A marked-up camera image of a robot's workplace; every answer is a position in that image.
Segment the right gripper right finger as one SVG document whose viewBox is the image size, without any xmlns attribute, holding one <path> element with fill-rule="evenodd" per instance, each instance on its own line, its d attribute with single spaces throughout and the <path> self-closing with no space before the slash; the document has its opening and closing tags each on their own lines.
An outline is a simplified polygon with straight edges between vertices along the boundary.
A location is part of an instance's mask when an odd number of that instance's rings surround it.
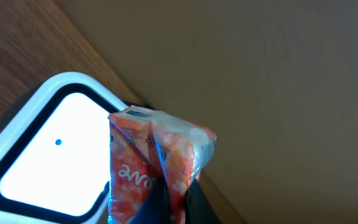
<svg viewBox="0 0 358 224">
<path fill-rule="evenodd" d="M 197 180 L 186 191 L 186 224 L 222 224 Z"/>
</svg>

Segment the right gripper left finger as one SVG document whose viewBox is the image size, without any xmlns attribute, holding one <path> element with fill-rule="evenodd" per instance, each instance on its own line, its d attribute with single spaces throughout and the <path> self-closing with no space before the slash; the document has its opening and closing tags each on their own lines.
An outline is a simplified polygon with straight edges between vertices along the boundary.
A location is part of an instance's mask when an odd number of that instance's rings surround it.
<svg viewBox="0 0 358 224">
<path fill-rule="evenodd" d="M 163 177 L 156 180 L 130 224 L 168 224 L 168 188 Z"/>
</svg>

